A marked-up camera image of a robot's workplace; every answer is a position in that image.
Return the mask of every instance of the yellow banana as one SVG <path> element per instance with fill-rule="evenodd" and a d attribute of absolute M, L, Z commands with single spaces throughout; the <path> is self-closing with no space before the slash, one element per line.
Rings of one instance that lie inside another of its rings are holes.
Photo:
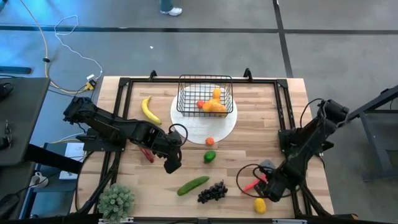
<path fill-rule="evenodd" d="M 148 109 L 148 104 L 149 104 L 150 98 L 151 98 L 151 96 L 149 96 L 148 98 L 146 98 L 142 101 L 142 103 L 141 103 L 142 111 L 155 124 L 162 124 L 161 120 L 158 117 L 156 117 L 152 112 L 150 112 L 150 110 Z"/>

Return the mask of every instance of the black wire basket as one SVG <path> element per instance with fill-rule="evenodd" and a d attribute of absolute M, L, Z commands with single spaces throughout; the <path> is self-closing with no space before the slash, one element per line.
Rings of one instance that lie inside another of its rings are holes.
<path fill-rule="evenodd" d="M 226 112 L 204 112 L 197 102 L 213 99 L 214 89 L 220 89 L 220 103 Z M 234 110 L 232 78 L 224 75 L 181 75 L 178 80 L 177 111 L 183 116 L 226 117 Z"/>

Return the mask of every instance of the sneaker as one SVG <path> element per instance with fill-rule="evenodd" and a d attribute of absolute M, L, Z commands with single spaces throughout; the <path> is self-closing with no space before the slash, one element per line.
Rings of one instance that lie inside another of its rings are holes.
<path fill-rule="evenodd" d="M 182 8 L 174 7 L 169 12 L 160 11 L 160 13 L 170 16 L 179 16 L 182 13 Z"/>

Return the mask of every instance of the wooden table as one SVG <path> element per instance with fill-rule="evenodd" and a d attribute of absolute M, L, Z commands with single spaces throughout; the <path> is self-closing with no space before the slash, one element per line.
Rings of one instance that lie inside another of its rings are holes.
<path fill-rule="evenodd" d="M 120 77 L 104 77 L 97 105 L 113 112 Z M 290 99 L 296 125 L 301 112 L 308 103 L 304 80 L 288 79 Z M 134 83 L 128 118 L 147 120 L 141 110 L 141 101 L 152 96 L 150 109 L 161 120 L 161 127 L 167 130 L 172 124 L 170 106 L 177 94 L 177 83 Z M 277 131 L 280 129 L 277 117 L 275 93 L 272 85 L 234 84 L 234 100 L 238 107 L 238 120 L 227 138 L 214 147 L 198 145 L 187 141 L 182 147 L 182 166 L 173 174 L 163 168 L 163 159 L 155 158 L 151 164 L 138 148 L 128 142 L 122 153 L 117 183 L 129 186 L 136 195 L 131 217 L 218 217 L 218 218 L 292 218 L 294 217 L 292 199 L 282 198 L 273 203 L 266 200 L 267 213 L 254 212 L 254 199 L 241 195 L 235 183 L 237 171 L 246 164 L 259 164 L 270 159 L 278 166 L 284 157 L 279 150 Z M 119 115 L 123 112 L 126 93 L 123 93 Z M 285 100 L 281 91 L 282 103 Z M 303 116 L 303 125 L 312 119 L 310 110 Z M 203 155 L 210 148 L 217 151 L 211 164 L 203 163 Z M 95 152 L 83 166 L 79 187 L 79 205 L 82 206 L 93 193 L 100 179 L 103 152 Z M 184 196 L 177 196 L 177 189 L 196 177 L 209 175 L 210 180 Z M 206 204 L 197 202 L 198 194 L 215 182 L 224 180 L 229 191 L 227 197 Z M 239 176 L 239 184 L 245 186 L 254 177 L 251 169 Z M 317 200 L 333 213 L 328 184 L 322 163 L 316 157 L 308 163 L 307 183 Z M 300 208 L 304 211 L 302 194 L 298 193 Z"/>

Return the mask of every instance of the bunch of grapes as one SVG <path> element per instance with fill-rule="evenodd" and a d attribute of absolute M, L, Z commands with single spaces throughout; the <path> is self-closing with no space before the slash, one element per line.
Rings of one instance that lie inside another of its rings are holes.
<path fill-rule="evenodd" d="M 225 193 L 227 191 L 228 189 L 225 187 L 224 181 L 221 181 L 220 183 L 216 183 L 215 185 L 211 186 L 209 189 L 202 191 L 198 195 L 198 202 L 206 203 L 212 199 L 218 201 L 219 199 L 225 197 Z"/>

